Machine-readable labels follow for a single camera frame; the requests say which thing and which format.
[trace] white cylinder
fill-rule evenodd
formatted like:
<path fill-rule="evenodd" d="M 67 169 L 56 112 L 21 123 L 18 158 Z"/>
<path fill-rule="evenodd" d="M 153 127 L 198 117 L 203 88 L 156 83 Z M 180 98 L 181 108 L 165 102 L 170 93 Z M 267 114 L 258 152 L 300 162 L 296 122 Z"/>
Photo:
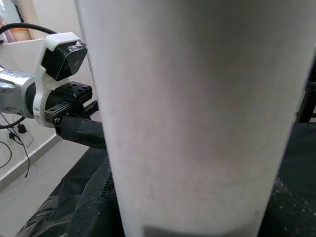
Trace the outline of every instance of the white cylinder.
<path fill-rule="evenodd" d="M 78 11 L 126 236 L 256 236 L 314 55 L 316 1 Z"/>

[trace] black camera housing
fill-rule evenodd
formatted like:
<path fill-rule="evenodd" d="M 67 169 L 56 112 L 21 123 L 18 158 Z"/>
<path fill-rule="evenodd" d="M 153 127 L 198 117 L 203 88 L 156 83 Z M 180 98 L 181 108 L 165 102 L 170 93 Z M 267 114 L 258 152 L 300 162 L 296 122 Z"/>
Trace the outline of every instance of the black camera housing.
<path fill-rule="evenodd" d="M 60 81 L 78 72 L 87 52 L 80 41 L 61 44 L 54 51 L 46 49 L 41 65 L 50 77 Z"/>

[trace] white floor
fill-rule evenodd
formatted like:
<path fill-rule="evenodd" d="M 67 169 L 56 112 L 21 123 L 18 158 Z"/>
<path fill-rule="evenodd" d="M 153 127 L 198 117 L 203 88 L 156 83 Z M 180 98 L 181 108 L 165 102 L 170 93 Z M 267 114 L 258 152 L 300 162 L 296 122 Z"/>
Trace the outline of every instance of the white floor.
<path fill-rule="evenodd" d="M 0 236 L 13 237 L 88 147 L 60 141 L 0 194 Z"/>

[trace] black cable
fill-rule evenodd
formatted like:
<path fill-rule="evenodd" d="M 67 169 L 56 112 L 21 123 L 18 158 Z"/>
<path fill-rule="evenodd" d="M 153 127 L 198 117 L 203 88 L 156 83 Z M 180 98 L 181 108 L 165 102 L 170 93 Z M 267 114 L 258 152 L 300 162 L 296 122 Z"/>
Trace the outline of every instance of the black cable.
<path fill-rule="evenodd" d="M 1 141 L 0 141 L 0 143 L 4 144 L 8 148 L 9 152 L 10 152 L 10 157 L 9 157 L 8 161 L 5 164 L 3 164 L 2 166 L 0 166 L 0 169 L 1 169 L 1 168 L 5 167 L 7 164 L 9 164 L 9 162 L 11 161 L 11 159 L 12 159 L 12 150 L 10 149 L 10 147 L 6 143 L 1 142 Z"/>
<path fill-rule="evenodd" d="M 2 33 L 4 33 L 5 31 L 10 30 L 12 28 L 29 28 L 29 29 L 33 29 L 33 30 L 37 30 L 37 31 L 42 31 L 42 32 L 47 33 L 49 35 L 56 34 L 56 32 L 54 32 L 48 28 L 45 28 L 43 26 L 38 26 L 38 25 L 30 24 L 30 23 L 11 23 L 11 24 L 6 24 L 6 25 L 0 27 L 0 35 Z"/>
<path fill-rule="evenodd" d="M 3 119 L 4 119 L 8 124 L 10 124 L 9 121 L 6 119 L 6 117 L 3 115 L 2 112 L 0 112 L 0 115 L 3 117 Z M 21 142 L 22 147 L 23 147 L 23 149 L 24 149 L 24 152 L 25 152 L 25 154 L 26 154 L 26 157 L 27 157 L 27 159 L 28 159 L 28 170 L 26 171 L 26 174 L 25 174 L 25 178 L 26 178 L 26 177 L 28 176 L 28 174 L 29 174 L 29 171 L 30 171 L 30 157 L 29 157 L 28 152 L 26 151 L 25 144 L 23 143 L 23 141 L 22 141 L 22 139 L 20 138 L 19 134 L 17 134 L 17 132 L 16 132 L 14 129 L 12 129 L 12 130 L 14 131 L 14 134 L 16 135 L 16 137 L 18 138 L 18 140 Z"/>
<path fill-rule="evenodd" d="M 9 123 L 8 125 L 0 125 L 0 129 L 7 129 L 7 128 L 11 128 L 14 127 L 15 125 L 18 125 L 20 122 L 22 122 L 25 119 L 25 117 L 21 117 L 19 120 L 13 122 L 13 123 Z"/>

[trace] white wall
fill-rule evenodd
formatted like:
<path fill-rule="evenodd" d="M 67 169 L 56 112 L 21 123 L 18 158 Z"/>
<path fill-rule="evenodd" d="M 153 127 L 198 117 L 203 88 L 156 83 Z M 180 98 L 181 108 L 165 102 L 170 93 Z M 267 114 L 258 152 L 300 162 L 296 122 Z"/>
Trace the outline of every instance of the white wall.
<path fill-rule="evenodd" d="M 26 13 L 28 23 L 39 24 L 59 33 L 74 32 L 77 36 L 81 37 L 82 34 L 73 0 L 20 0 L 20 3 L 23 6 L 24 13 Z M 36 39 L 42 39 L 46 36 L 46 34 L 35 31 L 32 32 L 32 35 Z M 6 68 L 19 69 L 32 73 L 41 44 L 41 40 L 5 44 L 0 48 L 0 64 Z M 93 87 L 87 59 L 85 59 L 78 73 L 71 77 L 71 80 L 86 83 Z M 9 121 L 19 118 L 18 116 L 13 117 L 12 115 L 7 115 L 6 117 Z M 26 119 L 23 123 L 27 130 L 34 136 L 34 141 L 29 147 L 28 153 L 33 155 L 32 159 L 35 161 L 46 152 L 49 147 L 52 147 L 58 139 L 54 129 L 42 127 L 37 124 L 34 119 Z M 0 124 L 5 124 L 5 121 L 1 118 Z M 23 134 L 21 138 L 27 142 L 30 137 L 28 134 Z M 0 169 L 1 192 L 14 177 L 24 172 L 27 160 L 23 148 L 8 138 L 7 130 L 0 130 L 0 141 L 7 142 L 13 151 L 10 164 Z M 7 157 L 8 151 L 6 147 L 0 144 L 0 166 L 5 162 Z"/>

